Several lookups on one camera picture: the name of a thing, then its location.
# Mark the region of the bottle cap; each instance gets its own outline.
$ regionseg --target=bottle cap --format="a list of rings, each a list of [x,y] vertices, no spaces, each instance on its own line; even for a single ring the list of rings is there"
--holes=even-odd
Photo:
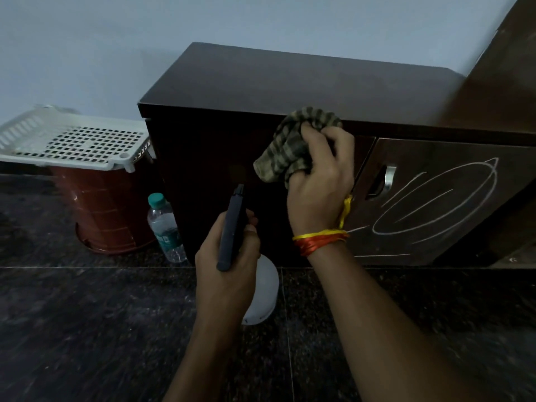
[[[166,198],[161,193],[151,193],[149,195],[149,206],[153,209],[158,210],[164,207],[166,204]]]

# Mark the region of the hand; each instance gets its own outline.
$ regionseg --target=hand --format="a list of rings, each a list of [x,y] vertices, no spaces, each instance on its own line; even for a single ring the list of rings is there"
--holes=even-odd
[[[221,213],[196,254],[196,334],[217,336],[224,346],[232,343],[255,293],[260,240],[255,226],[258,219],[246,210],[249,224],[244,229],[242,246],[230,270],[216,269],[225,214]]]
[[[354,186],[354,137],[339,127],[318,132],[303,123],[301,133],[312,158],[310,175],[295,172],[289,180],[288,219],[294,235],[337,228],[345,197]],[[327,139],[335,142],[333,156]]]

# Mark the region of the cleaning cloth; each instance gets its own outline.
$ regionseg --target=cleaning cloth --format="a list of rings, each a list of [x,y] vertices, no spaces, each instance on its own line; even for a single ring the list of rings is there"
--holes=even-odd
[[[311,170],[311,155],[300,131],[305,121],[318,131],[329,126],[343,126],[334,113],[313,107],[304,107],[287,115],[276,129],[273,141],[253,163],[263,182],[284,181],[288,189],[288,180],[294,172]]]

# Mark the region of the brown plastic bin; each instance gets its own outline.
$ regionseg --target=brown plastic bin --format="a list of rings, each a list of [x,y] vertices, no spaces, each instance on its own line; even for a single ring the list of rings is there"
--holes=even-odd
[[[104,254],[137,250],[155,241],[147,222],[147,196],[162,191],[156,165],[146,158],[136,171],[50,167],[73,210],[78,239]]]

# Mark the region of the plastic basket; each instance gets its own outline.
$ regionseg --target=plastic basket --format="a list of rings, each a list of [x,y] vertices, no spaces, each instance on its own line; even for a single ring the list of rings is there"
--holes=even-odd
[[[0,126],[0,161],[94,170],[124,168],[150,147],[144,121],[74,114],[36,107]]]

